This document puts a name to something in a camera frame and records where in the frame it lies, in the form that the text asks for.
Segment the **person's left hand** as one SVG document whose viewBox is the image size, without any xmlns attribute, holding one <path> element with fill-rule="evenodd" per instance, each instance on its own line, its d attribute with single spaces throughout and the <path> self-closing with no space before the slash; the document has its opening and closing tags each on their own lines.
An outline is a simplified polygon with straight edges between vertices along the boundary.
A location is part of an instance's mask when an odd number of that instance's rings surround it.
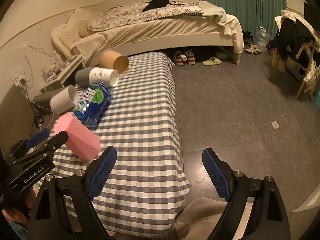
<svg viewBox="0 0 320 240">
<path fill-rule="evenodd" d="M 25 206 L 27 207 L 28 215 L 31 214 L 31 210 L 35 203 L 36 193 L 34 189 L 31 187 L 25 199 Z M 13 223 L 27 224 L 29 219 L 18 209 L 14 207 L 5 207 L 2 210 L 2 213 L 6 220 L 11 221 Z"/>
</svg>

